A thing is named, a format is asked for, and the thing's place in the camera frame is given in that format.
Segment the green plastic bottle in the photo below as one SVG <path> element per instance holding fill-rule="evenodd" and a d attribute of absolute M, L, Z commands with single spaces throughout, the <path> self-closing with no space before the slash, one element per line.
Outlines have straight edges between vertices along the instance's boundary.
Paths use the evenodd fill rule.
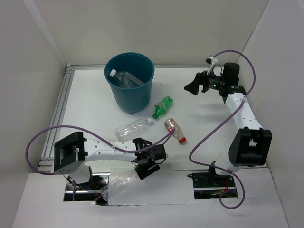
<path fill-rule="evenodd" d="M 153 119 L 158 119 L 161 115 L 166 114 L 168 109 L 172 106 L 173 99 L 170 96 L 166 96 L 162 99 L 161 102 L 159 102 L 156 107 L 155 111 L 152 115 Z"/>

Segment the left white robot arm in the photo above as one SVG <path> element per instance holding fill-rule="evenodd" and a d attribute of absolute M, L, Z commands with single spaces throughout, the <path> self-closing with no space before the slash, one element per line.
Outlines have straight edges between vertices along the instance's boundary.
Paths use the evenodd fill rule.
<path fill-rule="evenodd" d="M 93 186 L 92 168 L 87 162 L 125 161 L 132 164 L 141 180 L 160 169 L 168 155 L 163 144 L 152 146 L 150 141 L 135 138 L 114 142 L 112 146 L 101 141 L 88 140 L 82 132 L 74 132 L 54 145 L 54 173 L 68 175 L 82 189 Z"/>

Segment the crushed clear bottle front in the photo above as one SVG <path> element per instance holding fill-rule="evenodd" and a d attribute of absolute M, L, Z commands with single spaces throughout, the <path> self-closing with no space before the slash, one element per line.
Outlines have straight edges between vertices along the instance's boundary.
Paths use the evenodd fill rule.
<path fill-rule="evenodd" d="M 105 201 L 112 200 L 137 180 L 139 180 L 139 177 L 133 171 L 111 172 L 108 184 L 100 189 L 101 196 Z"/>

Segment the clear bottle white label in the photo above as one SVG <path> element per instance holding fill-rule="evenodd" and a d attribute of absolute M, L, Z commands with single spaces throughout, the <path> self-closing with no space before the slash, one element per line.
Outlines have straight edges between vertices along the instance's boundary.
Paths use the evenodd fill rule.
<path fill-rule="evenodd" d="M 144 82 L 127 71 L 112 69 L 109 76 L 113 79 L 113 84 L 121 88 L 133 89 L 144 85 Z"/>

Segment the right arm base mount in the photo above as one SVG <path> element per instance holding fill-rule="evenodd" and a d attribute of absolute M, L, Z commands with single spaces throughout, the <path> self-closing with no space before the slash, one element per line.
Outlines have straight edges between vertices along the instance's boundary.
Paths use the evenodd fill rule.
<path fill-rule="evenodd" d="M 237 190 L 233 177 L 230 175 L 219 176 L 213 168 L 208 171 L 192 172 L 187 175 L 192 179 L 194 199 L 214 199 L 225 193 L 223 198 L 237 198 Z"/>

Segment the clear bottle red cap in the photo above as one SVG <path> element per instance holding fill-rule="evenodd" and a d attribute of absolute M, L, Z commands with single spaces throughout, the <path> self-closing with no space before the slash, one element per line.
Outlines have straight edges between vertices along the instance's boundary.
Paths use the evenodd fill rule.
<path fill-rule="evenodd" d="M 168 132 L 173 132 L 172 136 L 178 140 L 179 144 L 184 144 L 187 139 L 184 137 L 180 127 L 173 118 L 169 118 L 164 122 L 164 126 Z"/>

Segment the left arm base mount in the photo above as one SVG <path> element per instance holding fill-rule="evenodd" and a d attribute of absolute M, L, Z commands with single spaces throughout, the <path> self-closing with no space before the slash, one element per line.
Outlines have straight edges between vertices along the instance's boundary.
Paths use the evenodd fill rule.
<path fill-rule="evenodd" d="M 70 176 L 65 176 L 66 186 L 63 201 L 91 201 L 98 206 L 107 206 L 108 202 L 103 199 L 100 189 L 108 185 L 110 173 L 92 173 L 88 183 L 76 184 L 74 187 Z"/>

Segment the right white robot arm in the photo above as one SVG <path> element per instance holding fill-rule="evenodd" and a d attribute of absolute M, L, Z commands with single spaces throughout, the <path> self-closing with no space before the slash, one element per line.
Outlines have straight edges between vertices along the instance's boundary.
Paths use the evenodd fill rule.
<path fill-rule="evenodd" d="M 225 63 L 221 76 L 211 69 L 197 73 L 195 79 L 184 90 L 197 95 L 214 89 L 219 92 L 224 104 L 233 114 L 237 133 L 230 145 L 228 154 L 214 161 L 208 169 L 207 180 L 212 186 L 223 182 L 224 176 L 245 167 L 265 164 L 269 152 L 272 133 L 257 121 L 246 98 L 246 91 L 239 83 L 239 64 Z"/>

